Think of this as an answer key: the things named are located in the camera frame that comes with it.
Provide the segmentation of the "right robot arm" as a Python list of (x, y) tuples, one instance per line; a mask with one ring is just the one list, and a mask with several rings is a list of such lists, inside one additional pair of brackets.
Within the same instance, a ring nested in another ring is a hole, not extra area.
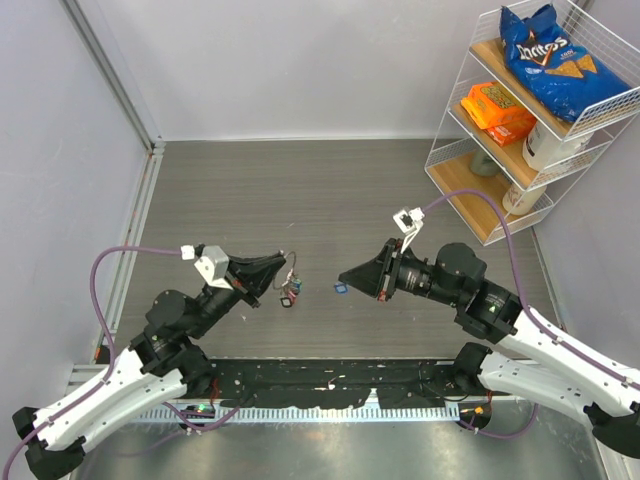
[(374, 259), (338, 279), (379, 301), (401, 290), (454, 308), (455, 322), (473, 338), (452, 370), (459, 391), (523, 397), (590, 426), (600, 443), (638, 458), (638, 369), (556, 327), (485, 272), (485, 262), (464, 243), (441, 247), (429, 262), (389, 239)]

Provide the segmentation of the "key with blue tag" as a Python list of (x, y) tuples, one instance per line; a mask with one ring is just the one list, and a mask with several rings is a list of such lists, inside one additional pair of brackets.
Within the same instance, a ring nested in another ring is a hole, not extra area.
[(334, 285), (334, 290), (338, 294), (346, 294), (348, 292), (348, 286), (343, 283), (336, 283)]

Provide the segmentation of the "large metal keyring with keys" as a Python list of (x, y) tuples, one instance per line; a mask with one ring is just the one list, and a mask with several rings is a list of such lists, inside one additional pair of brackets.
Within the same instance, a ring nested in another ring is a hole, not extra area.
[(272, 280), (272, 289), (279, 294), (279, 301), (283, 308), (291, 308), (295, 305), (301, 292), (302, 282), (296, 272), (297, 254), (290, 251), (284, 255), (286, 261), (291, 261), (289, 270), (283, 280)]

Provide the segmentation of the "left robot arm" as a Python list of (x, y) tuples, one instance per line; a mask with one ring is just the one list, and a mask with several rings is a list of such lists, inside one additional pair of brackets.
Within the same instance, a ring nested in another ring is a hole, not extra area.
[(167, 289), (154, 299), (143, 331), (96, 376), (44, 408), (23, 407), (12, 420), (31, 473), (60, 479), (112, 432), (165, 401), (200, 398), (213, 388), (211, 360), (195, 345), (235, 305), (257, 308), (286, 263), (283, 252), (241, 258), (218, 246), (185, 245), (177, 256), (204, 280), (191, 297)]

